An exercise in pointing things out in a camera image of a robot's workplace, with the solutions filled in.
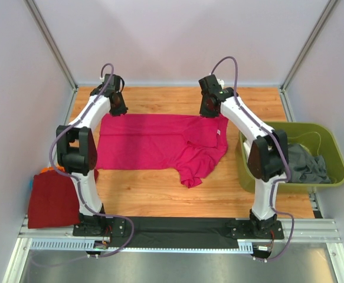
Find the white panel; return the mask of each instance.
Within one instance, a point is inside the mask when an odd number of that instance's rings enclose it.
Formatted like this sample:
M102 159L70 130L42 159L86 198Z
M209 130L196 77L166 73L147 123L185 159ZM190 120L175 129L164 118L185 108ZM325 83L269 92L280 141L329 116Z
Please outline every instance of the white panel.
M36 0L80 84L103 62L132 85L198 85L222 57L241 85L279 85L327 0ZM218 70L233 80L230 62Z
M24 2L0 0L0 282L27 211L30 180L48 164L70 98Z
M330 128L344 156L344 1L339 1L287 92L295 118ZM321 191L319 200L344 240L344 185Z

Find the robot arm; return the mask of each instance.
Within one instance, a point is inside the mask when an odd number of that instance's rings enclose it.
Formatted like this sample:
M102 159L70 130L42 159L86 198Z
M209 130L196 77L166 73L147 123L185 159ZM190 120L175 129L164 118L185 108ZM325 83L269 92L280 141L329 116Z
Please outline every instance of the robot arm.
M288 162L287 135L282 130L275 131L261 121L234 93L233 88L222 88L223 83L215 75L209 75L199 81L202 90L200 114L215 117L220 114L233 122L245 135L247 165L256 178L254 204L250 213L251 220L261 229L272 225L276 214L270 206L270 195L275 180L286 178L284 164L277 152L276 145L268 135L272 133L278 140Z
M107 83L109 77L108 74L105 75L104 83L91 92L88 103L69 125L75 124L78 121L81 122L70 129L57 143L59 165L63 166L67 173L78 177L82 188L81 193L83 194L83 199L89 204L92 210L98 213L104 213L104 208L97 194L96 181L94 179L97 150L94 144L93 132L107 113L118 116L127 112L127 107L119 91L120 82L123 80L118 75L112 76L108 87L97 99L99 91ZM57 128L57 136L69 125L59 126ZM78 147L71 145L76 140L78 140ZM75 178L71 179L75 185L76 193L79 196L77 181ZM80 203L80 216L93 216L82 203L80 196L78 199Z

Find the gray cloth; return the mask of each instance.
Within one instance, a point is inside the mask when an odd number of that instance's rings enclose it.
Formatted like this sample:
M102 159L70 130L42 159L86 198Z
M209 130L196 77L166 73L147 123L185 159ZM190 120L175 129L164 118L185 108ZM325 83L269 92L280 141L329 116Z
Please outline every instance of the gray cloth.
M313 157L300 144L289 144L290 183L330 184L324 157Z

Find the pink cloth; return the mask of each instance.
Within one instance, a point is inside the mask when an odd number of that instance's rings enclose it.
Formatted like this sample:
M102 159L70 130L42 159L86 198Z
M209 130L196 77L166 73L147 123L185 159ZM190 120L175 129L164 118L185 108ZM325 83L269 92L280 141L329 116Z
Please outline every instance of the pink cloth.
M175 168L181 183L198 186L227 151L224 116L168 114L105 115L97 147L97 169Z

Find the wooden floor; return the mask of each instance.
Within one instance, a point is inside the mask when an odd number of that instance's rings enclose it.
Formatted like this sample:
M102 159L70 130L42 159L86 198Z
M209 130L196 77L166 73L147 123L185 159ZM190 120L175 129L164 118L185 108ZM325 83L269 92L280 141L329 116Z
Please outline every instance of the wooden floor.
M71 119L86 105L93 88L78 91ZM246 105L261 119L285 120L276 88L240 88ZM128 113L198 115L201 93L195 87L126 87L123 92ZM94 132L96 145L100 125ZM100 170L98 194L106 213L126 216L200 216L248 217L254 195L238 183L235 145L238 130L228 123L227 154L203 184L187 189L179 182L175 169L165 170ZM313 218L307 194L277 196L276 207L296 218Z

